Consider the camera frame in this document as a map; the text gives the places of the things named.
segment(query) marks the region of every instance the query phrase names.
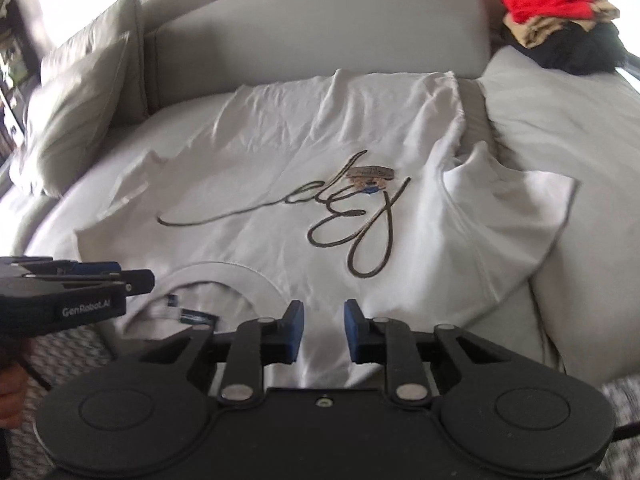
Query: silver rivet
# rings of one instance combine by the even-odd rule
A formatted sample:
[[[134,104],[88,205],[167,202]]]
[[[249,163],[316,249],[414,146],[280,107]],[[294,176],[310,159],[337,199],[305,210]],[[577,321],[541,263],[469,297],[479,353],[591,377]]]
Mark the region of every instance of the silver rivet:
[[[230,384],[222,390],[222,398],[226,400],[248,400],[253,394],[252,387],[246,384]]]
[[[321,397],[320,399],[316,400],[316,406],[318,408],[330,408],[334,405],[334,402],[329,399],[329,397]]]
[[[402,400],[423,400],[429,395],[429,391],[421,384],[407,383],[398,386],[396,395]]]

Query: black cloth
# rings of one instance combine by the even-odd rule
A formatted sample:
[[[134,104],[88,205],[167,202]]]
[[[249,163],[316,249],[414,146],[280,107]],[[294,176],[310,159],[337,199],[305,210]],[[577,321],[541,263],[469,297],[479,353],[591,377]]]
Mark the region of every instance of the black cloth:
[[[574,75],[612,72],[626,60],[626,49],[613,23],[598,23],[587,32],[577,23],[567,22],[562,30],[533,48],[518,43],[506,26],[502,28],[502,37],[542,68],[556,68]]]

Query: beige folded garment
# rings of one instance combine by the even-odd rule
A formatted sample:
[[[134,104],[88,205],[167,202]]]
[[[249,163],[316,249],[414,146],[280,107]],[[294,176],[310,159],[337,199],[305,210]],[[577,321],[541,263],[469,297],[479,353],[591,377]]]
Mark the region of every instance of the beige folded garment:
[[[543,44],[556,30],[561,30],[566,22],[574,22],[589,32],[596,23],[610,22],[620,17],[617,7],[607,0],[594,0],[591,3],[594,12],[593,20],[568,20],[566,18],[556,18],[553,16],[532,16],[524,23],[516,23],[507,13],[502,22],[509,27],[513,37],[525,48],[533,48]]]

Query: patterned rug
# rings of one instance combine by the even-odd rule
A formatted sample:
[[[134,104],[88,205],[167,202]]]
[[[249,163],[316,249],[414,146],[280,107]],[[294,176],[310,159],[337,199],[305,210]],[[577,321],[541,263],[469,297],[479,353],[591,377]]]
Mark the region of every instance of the patterned rug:
[[[32,362],[51,384],[62,384],[111,360],[98,335],[88,327],[38,338]],[[616,410],[618,424],[640,420],[640,376],[607,384],[602,389]],[[33,434],[33,413],[45,391],[35,382],[27,397],[22,427],[12,431],[11,480],[40,480],[52,468]],[[613,444],[600,467],[610,480],[640,478],[640,438]]]

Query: folded clothes stack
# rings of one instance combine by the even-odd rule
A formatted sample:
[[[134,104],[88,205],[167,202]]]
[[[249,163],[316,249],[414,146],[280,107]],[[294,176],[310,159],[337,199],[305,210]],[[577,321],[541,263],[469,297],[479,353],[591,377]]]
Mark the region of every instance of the folded clothes stack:
[[[502,36],[543,68],[570,74],[611,72],[626,50],[611,20],[620,11],[607,0],[502,0]]]

